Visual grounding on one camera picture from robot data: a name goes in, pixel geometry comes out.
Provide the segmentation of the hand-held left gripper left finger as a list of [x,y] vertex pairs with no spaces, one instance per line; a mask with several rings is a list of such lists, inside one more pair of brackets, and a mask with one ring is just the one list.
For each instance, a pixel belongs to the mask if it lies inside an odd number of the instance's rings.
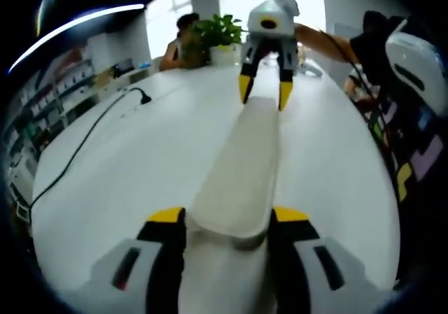
[[92,266],[73,294],[79,313],[177,313],[186,248],[186,210],[160,210],[136,238],[125,239]]

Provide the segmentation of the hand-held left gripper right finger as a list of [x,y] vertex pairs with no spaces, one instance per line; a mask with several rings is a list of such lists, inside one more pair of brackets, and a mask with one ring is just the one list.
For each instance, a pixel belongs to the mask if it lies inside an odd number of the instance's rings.
[[306,214],[283,206],[270,215],[270,272],[277,313],[378,313],[393,294]]

